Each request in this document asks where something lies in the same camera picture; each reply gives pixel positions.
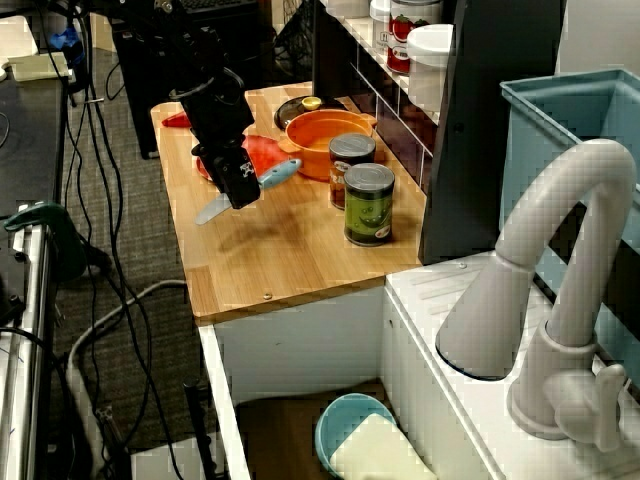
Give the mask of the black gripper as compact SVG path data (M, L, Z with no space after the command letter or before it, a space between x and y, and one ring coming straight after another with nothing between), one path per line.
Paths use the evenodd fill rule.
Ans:
M232 70L213 75L184 70L178 76L178 101L198 144L192 149L233 209L260 197L260 186L247 151L244 131L254 123L243 80Z

